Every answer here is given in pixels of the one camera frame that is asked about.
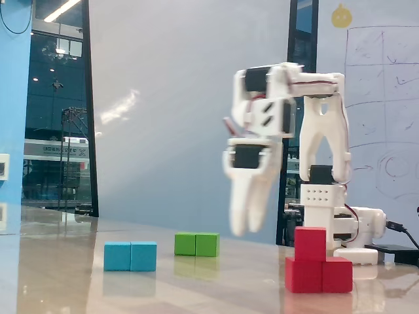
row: white robotic arm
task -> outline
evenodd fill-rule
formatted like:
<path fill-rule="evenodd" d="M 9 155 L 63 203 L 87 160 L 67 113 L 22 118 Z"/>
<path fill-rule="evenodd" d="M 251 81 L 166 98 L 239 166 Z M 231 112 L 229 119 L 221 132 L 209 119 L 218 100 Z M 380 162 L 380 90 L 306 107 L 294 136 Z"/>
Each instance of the white robotic arm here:
<path fill-rule="evenodd" d="M 226 119 L 232 138 L 223 154 L 225 173 L 232 180 L 230 226 L 234 235 L 261 229 L 272 185 L 282 167 L 282 139 L 294 136 L 294 97 L 304 96 L 304 119 L 300 134 L 301 204 L 304 225 L 323 226 L 327 247 L 340 246 L 335 234 L 351 234 L 343 243 L 362 248 L 384 233 L 386 216 L 380 209 L 345 204 L 350 180 L 348 118 L 344 106 L 344 75 L 303 73 L 295 63 L 281 63 L 238 71 L 234 77 L 232 117 L 244 129 L 239 134 Z M 328 106 L 322 113 L 322 105 Z M 319 183 L 316 153 L 326 138 L 333 155 L 329 183 Z M 350 254 L 371 257 L 371 251 Z"/>
<path fill-rule="evenodd" d="M 245 232 L 247 219 L 252 232 L 263 224 L 270 189 L 282 166 L 282 139 L 295 132 L 294 97 L 307 96 L 301 141 L 310 145 L 302 145 L 302 179 L 309 180 L 323 136 L 332 147 L 336 179 L 348 179 L 350 154 L 344 140 L 348 123 L 339 94 L 343 76 L 302 73 L 301 69 L 295 63 L 281 63 L 241 70 L 234 77 L 232 117 L 244 134 L 237 137 L 238 132 L 228 125 L 234 137 L 228 141 L 223 167 L 232 179 L 230 225 L 237 236 Z M 322 115 L 325 99 L 331 110 Z"/>

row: whiteboard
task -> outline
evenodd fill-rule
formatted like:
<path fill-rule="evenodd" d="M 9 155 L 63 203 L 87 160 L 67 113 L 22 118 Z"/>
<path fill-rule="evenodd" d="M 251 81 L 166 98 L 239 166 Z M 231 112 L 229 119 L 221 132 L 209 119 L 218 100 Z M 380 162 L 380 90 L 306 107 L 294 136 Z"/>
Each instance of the whiteboard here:
<path fill-rule="evenodd" d="M 240 69 L 287 60 L 290 0 L 89 0 L 99 214 L 229 236 Z M 265 226 L 274 243 L 278 187 Z"/>
<path fill-rule="evenodd" d="M 383 209 L 417 240 L 418 12 L 417 0 L 320 0 L 317 67 L 346 75 L 353 169 L 348 204 Z M 318 157 L 330 164 L 325 145 Z M 377 243 L 413 247 L 391 230 Z"/>

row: black cable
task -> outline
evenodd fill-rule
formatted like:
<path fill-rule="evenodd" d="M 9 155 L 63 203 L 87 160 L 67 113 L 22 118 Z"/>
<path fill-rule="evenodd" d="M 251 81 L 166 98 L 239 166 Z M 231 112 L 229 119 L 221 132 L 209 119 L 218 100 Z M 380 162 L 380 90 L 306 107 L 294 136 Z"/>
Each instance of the black cable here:
<path fill-rule="evenodd" d="M 411 234 L 409 233 L 409 231 L 405 231 L 405 233 L 407 234 L 407 236 L 409 237 L 409 239 L 412 241 L 412 243 L 414 244 L 415 247 L 417 247 L 419 249 L 419 245 L 417 244 L 417 242 L 413 239 L 413 237 L 411 236 Z"/>
<path fill-rule="evenodd" d="M 419 244 L 413 239 L 412 235 L 409 233 L 409 231 L 407 231 L 407 229 L 402 224 L 398 224 L 393 221 L 387 221 L 386 227 L 388 229 L 391 229 L 397 232 L 403 232 L 404 234 L 406 234 L 409 237 L 409 239 L 412 241 L 414 246 L 419 250 Z"/>
<path fill-rule="evenodd" d="M 0 3 L 0 18 L 1 18 L 1 21 L 2 21 L 3 25 L 5 26 L 5 28 L 7 28 L 9 32 L 11 32 L 11 33 L 13 33 L 13 34 L 16 34 L 16 35 L 21 35 L 21 34 L 25 33 L 25 32 L 27 31 L 27 29 L 29 28 L 29 26 L 31 25 L 31 21 L 32 21 L 32 6 L 33 6 L 33 0 L 31 1 L 31 12 L 30 12 L 30 14 L 29 14 L 29 21 L 28 21 L 28 23 L 27 23 L 27 26 L 26 26 L 25 30 L 23 30 L 23 31 L 13 31 L 13 30 L 11 30 L 11 29 L 10 29 L 10 28 L 6 25 L 6 22 L 5 22 L 5 20 L 3 19 L 3 13 L 1 12 L 1 6 L 2 6 L 2 4 Z"/>

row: green block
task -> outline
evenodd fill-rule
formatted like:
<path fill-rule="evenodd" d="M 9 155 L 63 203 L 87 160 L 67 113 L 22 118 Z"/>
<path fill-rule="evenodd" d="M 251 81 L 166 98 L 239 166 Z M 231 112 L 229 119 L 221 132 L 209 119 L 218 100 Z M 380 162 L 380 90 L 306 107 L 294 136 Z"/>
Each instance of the green block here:
<path fill-rule="evenodd" d="M 178 232 L 175 234 L 175 255 L 195 255 L 196 234 Z"/>
<path fill-rule="evenodd" d="M 220 234 L 196 235 L 196 255 L 217 257 L 220 253 Z"/>

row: blue block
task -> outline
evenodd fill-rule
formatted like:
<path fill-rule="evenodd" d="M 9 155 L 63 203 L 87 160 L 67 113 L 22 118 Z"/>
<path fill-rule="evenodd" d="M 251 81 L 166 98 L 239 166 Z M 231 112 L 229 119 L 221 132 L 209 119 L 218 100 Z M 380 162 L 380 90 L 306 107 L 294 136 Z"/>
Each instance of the blue block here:
<path fill-rule="evenodd" d="M 131 271 L 156 271 L 156 260 L 156 242 L 131 242 Z"/>
<path fill-rule="evenodd" d="M 104 252 L 104 271 L 130 271 L 130 242 L 106 242 Z"/>

